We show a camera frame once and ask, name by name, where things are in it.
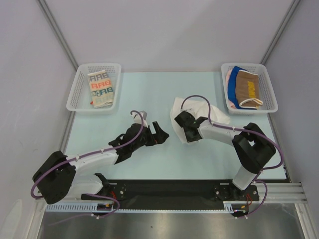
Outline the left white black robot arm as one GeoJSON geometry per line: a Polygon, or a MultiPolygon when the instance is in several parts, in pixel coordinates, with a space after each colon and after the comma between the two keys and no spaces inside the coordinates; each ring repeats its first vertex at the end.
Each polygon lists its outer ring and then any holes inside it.
{"type": "Polygon", "coordinates": [[[77,173],[101,165],[121,163],[143,146],[163,144],[169,134],[156,121],[153,126],[155,133],[152,133],[149,125],[134,123],[125,133],[110,141],[107,148],[73,158],[60,150],[52,153],[32,178],[31,196],[43,198],[49,205],[55,204],[68,195],[77,173]]]}

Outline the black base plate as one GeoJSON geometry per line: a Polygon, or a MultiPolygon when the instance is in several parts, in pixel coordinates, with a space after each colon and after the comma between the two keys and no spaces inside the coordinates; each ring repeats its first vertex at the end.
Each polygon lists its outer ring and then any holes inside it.
{"type": "Polygon", "coordinates": [[[223,203],[257,202],[257,187],[240,191],[230,180],[109,180],[96,193],[85,192],[82,200],[115,196],[123,210],[219,210],[223,203]]]}

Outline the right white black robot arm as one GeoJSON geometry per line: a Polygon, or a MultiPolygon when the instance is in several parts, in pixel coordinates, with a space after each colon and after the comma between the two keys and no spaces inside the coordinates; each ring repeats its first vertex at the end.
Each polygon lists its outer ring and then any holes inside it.
{"type": "Polygon", "coordinates": [[[273,143],[255,123],[236,131],[234,127],[210,122],[207,117],[196,119],[187,111],[173,121],[188,143],[212,139],[234,147],[241,166],[229,186],[231,199],[241,200],[247,195],[247,188],[276,153],[273,143]]]}

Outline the pink towel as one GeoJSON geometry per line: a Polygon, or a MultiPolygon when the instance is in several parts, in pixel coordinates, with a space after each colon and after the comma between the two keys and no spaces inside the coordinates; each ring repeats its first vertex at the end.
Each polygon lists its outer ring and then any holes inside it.
{"type": "MultiPolygon", "coordinates": [[[[229,84],[231,73],[232,73],[232,70],[229,70],[227,72],[227,75],[226,75],[226,78],[225,78],[226,90],[228,90],[228,84],[229,84]]],[[[232,101],[228,100],[228,103],[229,103],[231,108],[236,109],[236,106],[235,106],[235,104],[232,101]]]]}

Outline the rabbit print towel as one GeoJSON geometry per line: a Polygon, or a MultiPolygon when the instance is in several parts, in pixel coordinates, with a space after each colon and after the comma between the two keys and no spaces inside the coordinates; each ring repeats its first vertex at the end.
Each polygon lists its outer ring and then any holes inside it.
{"type": "Polygon", "coordinates": [[[106,70],[87,75],[91,94],[91,104],[94,108],[111,106],[114,101],[114,90],[106,70]]]}

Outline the right white plastic basket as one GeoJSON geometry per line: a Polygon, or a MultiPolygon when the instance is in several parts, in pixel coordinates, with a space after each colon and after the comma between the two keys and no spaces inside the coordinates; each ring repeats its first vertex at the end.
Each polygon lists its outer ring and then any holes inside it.
{"type": "Polygon", "coordinates": [[[230,114],[261,115],[278,110],[272,83],[264,65],[224,63],[221,72],[230,114]]]}

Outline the blue towel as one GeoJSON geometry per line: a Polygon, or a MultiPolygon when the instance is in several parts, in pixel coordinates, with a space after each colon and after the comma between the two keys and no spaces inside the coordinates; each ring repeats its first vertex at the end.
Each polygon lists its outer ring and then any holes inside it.
{"type": "Polygon", "coordinates": [[[236,99],[236,95],[235,95],[235,88],[236,88],[236,76],[239,72],[239,70],[245,70],[243,68],[240,68],[238,66],[235,66],[233,69],[232,69],[232,73],[231,73],[231,76],[230,76],[230,80],[229,80],[229,84],[228,84],[228,90],[227,90],[227,97],[230,101],[232,101],[235,106],[236,106],[236,109],[240,109],[240,110],[244,110],[243,108],[240,108],[239,105],[238,105],[238,101],[236,99]]]}

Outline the white towel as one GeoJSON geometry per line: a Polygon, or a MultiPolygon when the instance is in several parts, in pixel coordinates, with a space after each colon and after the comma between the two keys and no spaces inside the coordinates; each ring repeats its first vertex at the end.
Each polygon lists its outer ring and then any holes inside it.
{"type": "MultiPolygon", "coordinates": [[[[183,129],[177,124],[174,118],[182,112],[181,105],[184,101],[183,98],[176,97],[173,102],[173,106],[170,111],[170,119],[174,132],[180,139],[183,144],[191,144],[186,140],[183,129]]],[[[221,124],[230,124],[231,119],[224,112],[222,112],[218,107],[211,105],[210,117],[212,121],[216,121],[221,124]]],[[[208,117],[208,104],[206,101],[195,101],[195,100],[186,100],[184,103],[183,110],[189,112],[192,116],[197,119],[198,117],[208,117]]]]}

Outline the white plastic basket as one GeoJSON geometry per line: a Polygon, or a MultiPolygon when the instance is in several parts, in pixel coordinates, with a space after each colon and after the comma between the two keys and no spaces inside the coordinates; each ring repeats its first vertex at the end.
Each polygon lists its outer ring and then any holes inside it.
{"type": "Polygon", "coordinates": [[[261,115],[278,110],[272,83],[264,65],[224,63],[221,72],[230,114],[261,115]]]}
{"type": "Polygon", "coordinates": [[[110,115],[118,106],[121,65],[87,63],[78,67],[66,108],[87,115],[110,115]]]}

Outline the brown towel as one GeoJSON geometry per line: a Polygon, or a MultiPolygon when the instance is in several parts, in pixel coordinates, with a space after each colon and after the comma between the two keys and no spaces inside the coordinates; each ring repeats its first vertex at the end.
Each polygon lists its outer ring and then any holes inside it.
{"type": "Polygon", "coordinates": [[[236,76],[235,95],[240,108],[258,110],[264,104],[260,98],[259,76],[239,70],[236,76]]]}

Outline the left white plastic basket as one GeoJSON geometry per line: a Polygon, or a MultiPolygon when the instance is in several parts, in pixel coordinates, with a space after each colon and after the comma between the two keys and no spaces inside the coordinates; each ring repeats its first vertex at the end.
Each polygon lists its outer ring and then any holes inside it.
{"type": "Polygon", "coordinates": [[[87,63],[78,67],[66,108],[87,115],[110,115],[118,106],[121,65],[87,63]]]}

